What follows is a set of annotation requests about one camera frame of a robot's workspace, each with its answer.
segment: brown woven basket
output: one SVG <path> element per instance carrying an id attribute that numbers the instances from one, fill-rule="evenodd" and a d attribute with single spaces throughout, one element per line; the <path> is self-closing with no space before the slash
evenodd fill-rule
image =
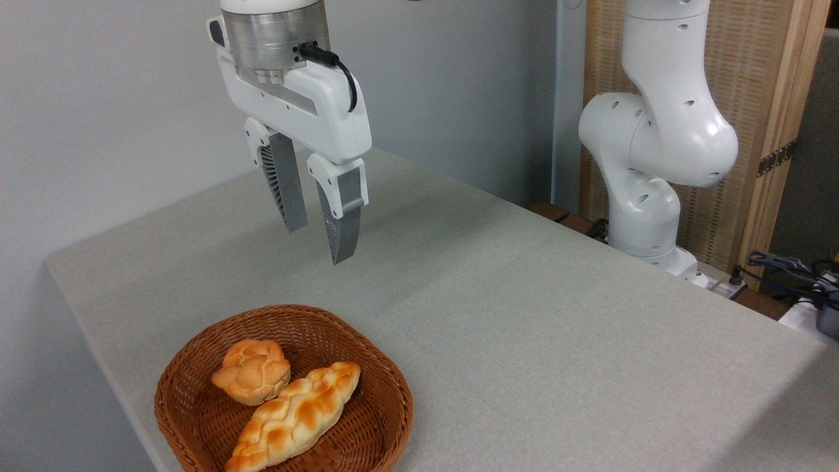
<path id="1" fill-rule="evenodd" d="M 292 380 L 339 360 L 362 367 L 338 423 L 305 453 L 266 470 L 393 470 L 414 422 L 408 383 L 396 364 L 350 325 L 326 310 L 301 305 L 263 307 L 218 322 L 166 367 L 154 415 L 184 470 L 224 470 L 256 409 L 235 402 L 210 381 L 227 350 L 246 338 L 278 342 L 291 362 Z"/>

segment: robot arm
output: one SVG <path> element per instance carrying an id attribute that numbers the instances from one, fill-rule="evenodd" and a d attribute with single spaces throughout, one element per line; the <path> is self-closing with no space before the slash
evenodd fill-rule
<path id="1" fill-rule="evenodd" d="M 263 168 L 289 231 L 304 227 L 292 140 L 314 151 L 317 181 L 337 264 L 355 251 L 369 203 L 364 162 L 373 145 L 361 87 L 329 47 L 323 0 L 221 0 L 207 22 L 227 92 L 249 118 L 253 162 Z"/>
<path id="2" fill-rule="evenodd" d="M 737 158 L 737 135 L 705 78 L 710 0 L 628 0 L 623 69 L 644 99 L 634 168 L 688 186 L 712 186 Z"/>
<path id="3" fill-rule="evenodd" d="M 681 211 L 667 181 L 711 186 L 737 158 L 737 135 L 705 78 L 710 0 L 627 0 L 623 68 L 642 96 L 604 93 L 580 119 L 580 139 L 609 197 L 609 244 L 703 284 L 676 247 Z"/>

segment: black cable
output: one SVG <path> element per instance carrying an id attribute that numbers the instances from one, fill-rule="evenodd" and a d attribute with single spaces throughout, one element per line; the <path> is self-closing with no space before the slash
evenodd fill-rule
<path id="1" fill-rule="evenodd" d="M 356 105 L 358 104 L 358 90 L 356 88 L 356 80 L 352 78 L 352 74 L 350 70 L 344 66 L 344 63 L 341 62 L 341 58 L 338 57 L 332 51 L 323 50 L 316 45 L 312 45 L 309 43 L 303 43 L 302 45 L 296 48 L 295 52 L 299 52 L 303 59 L 306 60 L 313 60 L 322 66 L 327 67 L 337 67 L 344 72 L 344 75 L 347 76 L 347 82 L 350 86 L 350 109 L 349 113 L 352 113 L 353 110 L 356 109 Z"/>
<path id="2" fill-rule="evenodd" d="M 814 302 L 819 302 L 823 305 L 827 305 L 827 306 L 833 308 L 834 310 L 839 310 L 839 304 L 836 304 L 833 301 L 833 299 L 831 299 L 830 295 L 823 295 L 823 293 L 824 293 L 824 288 L 823 287 L 814 287 L 814 289 L 811 289 L 809 291 L 796 290 L 794 288 L 790 288 L 790 287 L 787 287 L 787 286 L 782 286 L 782 285 L 779 285 L 779 284 L 774 283 L 772 281 L 769 281 L 766 278 L 761 277 L 760 275 L 754 274 L 753 272 L 750 272 L 749 270 L 746 270 L 741 265 L 735 265 L 735 268 L 740 270 L 743 274 L 746 274 L 749 277 L 752 277 L 753 279 L 755 279 L 757 281 L 761 281 L 762 283 L 764 283 L 768 286 L 772 286 L 775 289 L 785 291 L 785 292 L 791 293 L 793 295 L 802 296 L 804 298 L 809 298 L 809 299 L 813 300 Z"/>
<path id="3" fill-rule="evenodd" d="M 350 70 L 344 66 L 344 63 L 338 61 L 338 67 L 344 71 L 344 75 L 347 76 L 347 82 L 350 84 L 350 113 L 352 110 L 356 109 L 356 105 L 358 104 L 358 90 L 356 89 L 356 80 L 352 78 L 352 74 Z"/>

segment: bread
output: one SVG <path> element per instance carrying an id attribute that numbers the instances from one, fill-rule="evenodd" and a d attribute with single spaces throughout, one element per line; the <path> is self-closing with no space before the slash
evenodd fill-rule
<path id="1" fill-rule="evenodd" d="M 212 383 L 239 403 L 260 405 L 276 397 L 291 379 L 291 364 L 274 341 L 245 339 L 234 344 Z"/>
<path id="2" fill-rule="evenodd" d="M 335 362 L 291 382 L 253 413 L 225 471 L 257 472 L 314 446 L 341 417 L 360 374 L 355 362 Z"/>

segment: power strip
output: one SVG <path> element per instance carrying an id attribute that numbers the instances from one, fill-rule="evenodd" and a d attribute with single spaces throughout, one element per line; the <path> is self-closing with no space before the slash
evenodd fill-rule
<path id="1" fill-rule="evenodd" d="M 833 283 L 839 281 L 839 275 L 832 272 L 826 271 L 821 276 Z M 827 293 L 829 294 L 831 302 L 833 302 L 834 305 L 839 305 L 839 288 L 832 286 L 827 287 Z M 831 308 L 825 304 L 816 317 L 816 328 L 825 335 L 839 341 L 839 310 Z"/>

